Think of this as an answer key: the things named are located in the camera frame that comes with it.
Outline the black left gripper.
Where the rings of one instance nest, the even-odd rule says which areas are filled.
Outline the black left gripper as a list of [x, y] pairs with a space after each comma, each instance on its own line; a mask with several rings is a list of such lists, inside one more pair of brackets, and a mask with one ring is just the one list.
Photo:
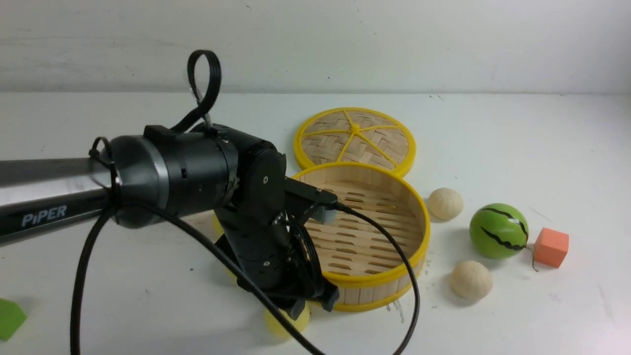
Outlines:
[[334, 309], [338, 286], [325, 285], [306, 224], [290, 220], [284, 203], [279, 209], [257, 204], [253, 211], [228, 205], [214, 213], [224, 232], [217, 245], [243, 273], [238, 277], [242, 288], [258, 288], [273, 302], [288, 302], [291, 320], [308, 315], [307, 301], [320, 302], [326, 312]]

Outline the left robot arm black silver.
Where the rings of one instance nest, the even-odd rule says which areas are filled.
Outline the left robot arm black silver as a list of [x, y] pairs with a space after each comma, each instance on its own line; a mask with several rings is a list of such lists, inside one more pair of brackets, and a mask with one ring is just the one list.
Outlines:
[[174, 133], [147, 126], [71, 159], [1, 162], [1, 245], [58, 231], [139, 201], [183, 218], [214, 211], [216, 246], [295, 319], [340, 296], [322, 274], [306, 222], [333, 220], [337, 196], [286, 176], [274, 144], [217, 124]]

